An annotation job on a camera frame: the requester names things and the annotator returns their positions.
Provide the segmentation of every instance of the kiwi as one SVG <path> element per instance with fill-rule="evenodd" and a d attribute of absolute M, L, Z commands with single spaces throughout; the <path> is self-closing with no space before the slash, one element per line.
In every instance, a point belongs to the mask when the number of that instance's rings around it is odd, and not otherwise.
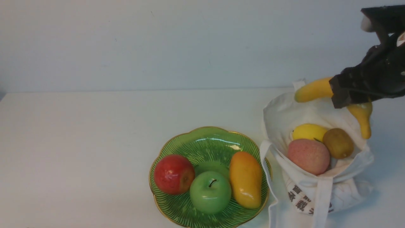
<path fill-rule="evenodd" d="M 350 157 L 354 151 L 352 138 L 340 128 L 328 130 L 324 134 L 322 141 L 328 148 L 330 156 L 336 159 Z"/>

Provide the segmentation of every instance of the white tote bag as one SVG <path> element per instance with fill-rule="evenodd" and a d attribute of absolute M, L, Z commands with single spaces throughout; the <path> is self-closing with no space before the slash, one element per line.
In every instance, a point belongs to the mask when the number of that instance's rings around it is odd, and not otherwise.
<path fill-rule="evenodd" d="M 304 80 L 293 82 L 295 90 L 305 85 Z M 292 163 L 287 157 L 288 144 L 296 126 L 313 123 L 327 128 L 341 128 L 352 138 L 355 152 L 346 159 L 331 160 L 331 169 L 315 176 Z M 361 203 L 372 191 L 369 182 L 356 175 L 372 164 L 374 156 L 367 141 L 361 137 L 360 126 L 347 108 L 335 109 L 330 98 L 297 103 L 294 93 L 282 94 L 263 110 L 266 140 L 261 143 L 262 166 L 270 151 L 280 164 L 286 194 L 299 213 L 313 216 L 312 228 L 324 228 L 328 213 L 341 211 Z M 273 184 L 266 172 L 267 182 L 275 201 L 269 207 L 270 228 L 274 228 L 274 206 L 278 203 Z"/>

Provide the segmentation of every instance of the green apple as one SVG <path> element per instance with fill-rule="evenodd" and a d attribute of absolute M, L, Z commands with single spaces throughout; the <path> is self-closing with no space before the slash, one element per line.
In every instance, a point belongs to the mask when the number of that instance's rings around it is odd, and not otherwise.
<path fill-rule="evenodd" d="M 191 202 L 197 210 L 205 214 L 216 214 L 224 210 L 231 196 L 228 179 L 216 171 L 206 171 L 198 175 L 190 187 Z"/>

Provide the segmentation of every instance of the apple stem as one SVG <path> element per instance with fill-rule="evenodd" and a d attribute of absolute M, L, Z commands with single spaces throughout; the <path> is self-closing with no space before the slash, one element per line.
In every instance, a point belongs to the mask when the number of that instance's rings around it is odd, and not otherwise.
<path fill-rule="evenodd" d="M 211 182 L 211 184 L 209 184 L 209 186 L 208 186 L 208 187 L 211 187 L 211 186 L 212 186 L 212 184 L 213 184 L 214 182 L 216 182 L 216 181 L 217 181 L 217 179 L 213 180 L 213 181 Z"/>

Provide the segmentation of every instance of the robotic arm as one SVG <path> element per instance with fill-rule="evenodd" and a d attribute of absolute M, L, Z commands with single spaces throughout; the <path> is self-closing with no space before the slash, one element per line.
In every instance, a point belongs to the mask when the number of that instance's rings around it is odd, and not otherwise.
<path fill-rule="evenodd" d="M 405 95 L 405 5 L 364 8 L 362 30 L 380 41 L 360 64 L 329 80 L 335 108 Z"/>

